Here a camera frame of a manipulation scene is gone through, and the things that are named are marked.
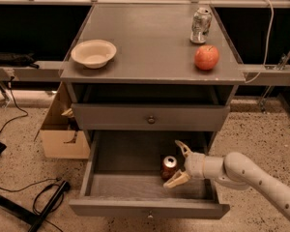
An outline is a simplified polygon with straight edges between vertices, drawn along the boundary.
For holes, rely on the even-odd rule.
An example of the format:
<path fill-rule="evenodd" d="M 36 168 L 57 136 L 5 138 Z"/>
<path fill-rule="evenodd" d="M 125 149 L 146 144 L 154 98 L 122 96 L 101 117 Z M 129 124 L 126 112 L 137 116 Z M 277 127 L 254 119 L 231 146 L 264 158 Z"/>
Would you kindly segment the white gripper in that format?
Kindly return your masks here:
<path fill-rule="evenodd" d="M 182 185 L 189 181 L 190 177 L 216 179 L 222 176 L 224 172 L 223 158 L 191 152 L 189 146 L 180 140 L 176 140 L 175 144 L 181 149 L 182 155 L 185 158 L 184 168 L 186 171 L 178 170 L 163 184 L 165 189 L 173 189 Z"/>

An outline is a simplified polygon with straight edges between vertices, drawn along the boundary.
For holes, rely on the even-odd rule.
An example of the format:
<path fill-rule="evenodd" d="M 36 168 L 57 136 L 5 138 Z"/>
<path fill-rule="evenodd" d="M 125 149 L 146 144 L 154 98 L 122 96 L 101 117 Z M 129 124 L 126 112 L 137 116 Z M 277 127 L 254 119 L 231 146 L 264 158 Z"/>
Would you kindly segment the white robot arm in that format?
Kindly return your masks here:
<path fill-rule="evenodd" d="M 290 188 L 272 177 L 247 156 L 231 152 L 225 157 L 193 152 L 176 140 L 184 156 L 184 171 L 178 170 L 163 186 L 173 189 L 195 179 L 214 180 L 230 189 L 254 188 L 290 221 Z"/>

